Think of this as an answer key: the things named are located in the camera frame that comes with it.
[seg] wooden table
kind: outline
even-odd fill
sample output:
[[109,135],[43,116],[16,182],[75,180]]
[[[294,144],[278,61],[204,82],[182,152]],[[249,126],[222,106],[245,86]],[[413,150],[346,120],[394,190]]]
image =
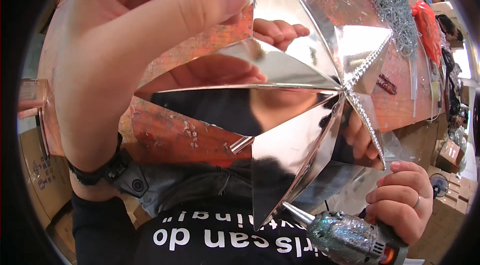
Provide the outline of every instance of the wooden table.
[[[371,0],[316,1],[335,25],[386,26],[378,18]],[[415,4],[416,1],[410,0],[410,3]],[[49,152],[54,155],[64,155],[55,113],[52,77],[57,66],[57,47],[62,41],[69,5],[70,0],[62,0],[52,18],[38,70],[38,78],[46,78],[50,85],[48,102],[42,110],[42,121]],[[165,52],[148,65],[141,85],[191,58],[249,37],[252,20],[253,9],[250,7],[239,25],[212,28]],[[398,93],[390,95],[378,86],[373,91],[372,99],[381,132],[413,124],[431,116],[428,61],[421,47],[417,54],[416,117],[413,117],[408,60],[399,56],[393,46],[387,54],[382,72],[397,85]],[[237,140],[236,136],[136,97],[132,98],[129,109],[121,117],[118,130],[124,136],[124,144],[129,152],[142,162],[213,160],[216,164],[227,165],[231,158],[235,158],[228,146]],[[247,149],[236,158],[248,158],[249,155],[250,151]]]

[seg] tinsel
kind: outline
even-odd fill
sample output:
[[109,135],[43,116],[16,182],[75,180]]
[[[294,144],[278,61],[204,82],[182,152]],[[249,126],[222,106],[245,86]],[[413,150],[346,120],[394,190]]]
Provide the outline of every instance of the tinsel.
[[393,30],[396,51],[408,59],[417,58],[417,25],[409,0],[373,0],[382,21]]

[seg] black watch strap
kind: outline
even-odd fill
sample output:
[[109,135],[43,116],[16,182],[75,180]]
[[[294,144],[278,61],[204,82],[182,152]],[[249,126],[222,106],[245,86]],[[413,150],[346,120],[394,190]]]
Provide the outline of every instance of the black watch strap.
[[108,160],[102,167],[97,169],[94,172],[83,172],[80,169],[76,168],[73,166],[69,160],[68,162],[68,167],[70,171],[78,178],[78,181],[82,183],[83,185],[86,186],[92,186],[96,185],[101,178],[104,177],[105,171],[109,170],[109,166],[111,163],[116,162],[116,160],[119,158],[119,152],[120,152],[120,144],[122,144],[123,137],[118,133],[118,138],[117,138],[117,149],[115,150],[115,154]]

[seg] red plastic bag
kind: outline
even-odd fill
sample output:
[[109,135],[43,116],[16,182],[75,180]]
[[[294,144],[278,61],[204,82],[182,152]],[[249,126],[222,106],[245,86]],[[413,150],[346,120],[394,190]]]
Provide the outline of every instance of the red plastic bag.
[[422,34],[421,40],[427,55],[436,65],[441,65],[442,47],[440,46],[440,31],[438,30],[435,13],[430,6],[423,2],[417,1],[415,6],[411,6],[412,15],[415,17],[418,30]]

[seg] ring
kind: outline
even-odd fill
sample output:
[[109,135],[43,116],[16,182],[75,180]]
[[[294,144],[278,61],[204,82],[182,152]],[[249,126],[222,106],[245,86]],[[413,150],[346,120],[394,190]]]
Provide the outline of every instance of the ring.
[[420,196],[420,195],[418,195],[418,200],[417,200],[417,203],[416,203],[416,204],[415,204],[415,206],[413,207],[413,209],[414,209],[414,210],[416,210],[416,209],[417,209],[417,207],[418,207],[418,206],[419,206],[419,204],[420,204],[420,197],[421,197],[421,196]]

